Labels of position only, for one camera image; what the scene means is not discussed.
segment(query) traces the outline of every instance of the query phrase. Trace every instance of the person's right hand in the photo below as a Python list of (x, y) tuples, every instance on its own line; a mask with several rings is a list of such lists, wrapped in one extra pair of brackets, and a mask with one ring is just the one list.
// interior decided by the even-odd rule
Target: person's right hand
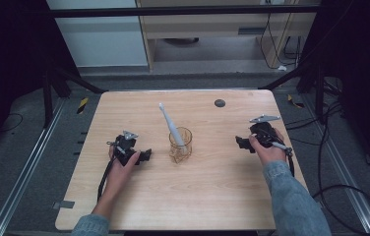
[[(275, 132), (277, 132), (277, 136), (283, 141), (283, 136), (280, 133), (280, 131), (275, 129)], [(274, 146), (268, 147), (268, 148), (263, 147), (259, 143), (258, 139), (255, 138), (255, 135), (249, 136), (249, 142), (250, 142), (250, 145), (258, 153), (261, 159), (261, 162), (264, 166), (271, 161), (276, 161), (276, 160), (286, 161), (285, 152), (281, 148), (274, 147)]]
[[(114, 146), (110, 146), (108, 151), (108, 156), (111, 159), (114, 153)], [(140, 152), (135, 152), (123, 166), (118, 159), (115, 159), (112, 163), (111, 170), (108, 173), (106, 179), (106, 186), (103, 195), (111, 196), (113, 198), (117, 197), (127, 182), (129, 181), (130, 175), (133, 172), (133, 167), (139, 160)]]

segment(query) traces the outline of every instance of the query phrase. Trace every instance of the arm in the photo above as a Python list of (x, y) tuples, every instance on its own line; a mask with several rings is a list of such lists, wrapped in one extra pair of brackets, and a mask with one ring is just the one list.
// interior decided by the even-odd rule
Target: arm
[[(109, 156), (112, 157), (113, 146)], [(80, 218), (71, 235), (107, 235), (109, 221), (118, 196), (127, 184), (133, 167), (139, 159), (139, 152), (132, 155), (129, 162), (123, 166), (117, 159), (114, 160), (108, 173), (105, 190), (92, 210), (91, 214)]]
[(249, 141), (264, 166), (279, 235), (331, 235), (329, 224), (317, 203), (292, 177), (283, 150), (264, 148), (253, 136)]

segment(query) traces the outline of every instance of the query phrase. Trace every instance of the white wall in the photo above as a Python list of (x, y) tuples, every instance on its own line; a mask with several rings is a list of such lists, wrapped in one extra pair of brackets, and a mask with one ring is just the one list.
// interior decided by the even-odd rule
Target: white wall
[[(47, 0), (50, 9), (132, 8), (134, 0)], [(77, 67), (147, 66), (138, 17), (56, 19)]]

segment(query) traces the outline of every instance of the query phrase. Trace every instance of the glass cup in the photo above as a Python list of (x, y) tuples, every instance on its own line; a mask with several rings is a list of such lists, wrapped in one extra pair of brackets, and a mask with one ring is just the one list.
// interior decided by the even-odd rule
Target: glass cup
[(181, 136), (184, 146), (179, 146), (175, 139), (173, 139), (172, 134), (169, 134), (170, 140), (170, 152), (169, 155), (176, 163), (181, 162), (184, 159), (187, 159), (192, 152), (192, 133), (187, 128), (178, 127), (176, 128), (179, 135)]

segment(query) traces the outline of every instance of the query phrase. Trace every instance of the sleeve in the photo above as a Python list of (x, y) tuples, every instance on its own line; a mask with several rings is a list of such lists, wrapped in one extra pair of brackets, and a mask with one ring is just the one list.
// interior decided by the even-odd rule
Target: sleeve
[(279, 235), (331, 235), (329, 224), (308, 191), (292, 177), (288, 165), (273, 161), (264, 167)]
[(101, 236), (108, 235), (108, 220), (98, 214), (88, 214), (82, 216), (75, 225), (71, 236)]

